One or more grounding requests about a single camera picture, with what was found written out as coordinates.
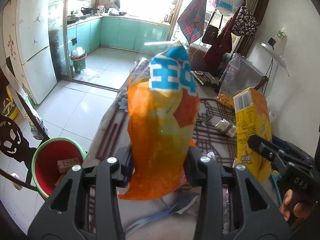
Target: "finger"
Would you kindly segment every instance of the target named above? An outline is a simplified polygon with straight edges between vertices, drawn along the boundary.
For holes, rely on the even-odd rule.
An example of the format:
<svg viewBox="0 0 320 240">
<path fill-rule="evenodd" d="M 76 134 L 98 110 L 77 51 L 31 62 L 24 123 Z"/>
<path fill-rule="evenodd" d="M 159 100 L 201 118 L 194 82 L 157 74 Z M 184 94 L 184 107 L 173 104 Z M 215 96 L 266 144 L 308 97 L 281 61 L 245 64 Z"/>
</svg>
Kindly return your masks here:
<svg viewBox="0 0 320 240">
<path fill-rule="evenodd" d="M 292 200 L 292 197 L 293 197 L 293 191 L 291 189 L 289 189 L 286 194 L 284 195 L 284 205 L 289 205 L 289 203 L 291 202 Z"/>
<path fill-rule="evenodd" d="M 297 218 L 306 219 L 311 214 L 311 212 L 313 211 L 314 207 L 315 207 L 315 205 L 313 205 L 313 204 L 298 203 L 298 204 L 295 205 L 295 207 L 293 209 L 293 214 Z"/>
<path fill-rule="evenodd" d="M 284 217 L 284 220 L 288 221 L 290 218 L 290 211 L 287 209 L 287 207 L 284 204 L 282 204 L 279 207 L 279 211 L 280 211 L 281 215 Z"/>
</svg>

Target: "plaid cloth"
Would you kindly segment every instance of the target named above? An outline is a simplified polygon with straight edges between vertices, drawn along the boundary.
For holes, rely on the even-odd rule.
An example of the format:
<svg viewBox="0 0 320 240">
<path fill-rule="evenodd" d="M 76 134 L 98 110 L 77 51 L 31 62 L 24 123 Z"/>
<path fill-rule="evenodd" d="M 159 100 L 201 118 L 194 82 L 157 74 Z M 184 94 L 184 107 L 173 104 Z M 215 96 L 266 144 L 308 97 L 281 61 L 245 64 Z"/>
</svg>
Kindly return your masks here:
<svg viewBox="0 0 320 240">
<path fill-rule="evenodd" d="M 192 0 L 178 19 L 178 24 L 189 45 L 203 35 L 207 0 Z"/>
</svg>

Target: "snack box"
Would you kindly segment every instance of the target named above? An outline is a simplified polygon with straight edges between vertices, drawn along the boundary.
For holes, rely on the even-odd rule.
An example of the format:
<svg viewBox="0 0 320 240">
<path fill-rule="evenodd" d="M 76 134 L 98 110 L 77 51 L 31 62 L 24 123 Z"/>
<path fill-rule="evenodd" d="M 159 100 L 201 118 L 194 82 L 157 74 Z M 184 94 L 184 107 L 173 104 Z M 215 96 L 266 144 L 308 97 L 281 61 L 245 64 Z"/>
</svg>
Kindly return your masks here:
<svg viewBox="0 0 320 240">
<path fill-rule="evenodd" d="M 266 98 L 257 90 L 248 88 L 233 97 L 237 126 L 237 159 L 245 164 L 259 182 L 271 173 L 271 163 L 248 146 L 248 138 L 257 134 L 272 141 Z"/>
</svg>

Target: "black patterned bag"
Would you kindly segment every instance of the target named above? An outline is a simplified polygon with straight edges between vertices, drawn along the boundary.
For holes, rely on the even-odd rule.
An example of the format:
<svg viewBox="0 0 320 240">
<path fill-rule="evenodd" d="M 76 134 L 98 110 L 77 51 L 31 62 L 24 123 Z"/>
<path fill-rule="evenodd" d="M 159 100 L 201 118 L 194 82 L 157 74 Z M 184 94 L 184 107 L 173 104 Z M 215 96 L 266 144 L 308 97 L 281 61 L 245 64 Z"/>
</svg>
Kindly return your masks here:
<svg viewBox="0 0 320 240">
<path fill-rule="evenodd" d="M 231 32 L 236 36 L 246 36 L 254 34 L 258 28 L 259 23 L 256 18 L 250 13 L 247 7 L 242 6 Z"/>
</svg>

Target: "barcode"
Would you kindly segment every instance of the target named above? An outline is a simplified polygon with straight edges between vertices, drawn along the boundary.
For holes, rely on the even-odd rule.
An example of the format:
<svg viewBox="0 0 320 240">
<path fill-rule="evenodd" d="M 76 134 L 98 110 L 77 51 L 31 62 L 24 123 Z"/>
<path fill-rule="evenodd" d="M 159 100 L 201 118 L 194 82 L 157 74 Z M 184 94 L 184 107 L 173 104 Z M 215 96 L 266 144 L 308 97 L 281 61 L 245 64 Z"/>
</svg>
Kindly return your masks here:
<svg viewBox="0 0 320 240">
<path fill-rule="evenodd" d="M 235 98 L 235 111 L 236 113 L 251 105 L 250 91 L 243 93 Z"/>
</svg>

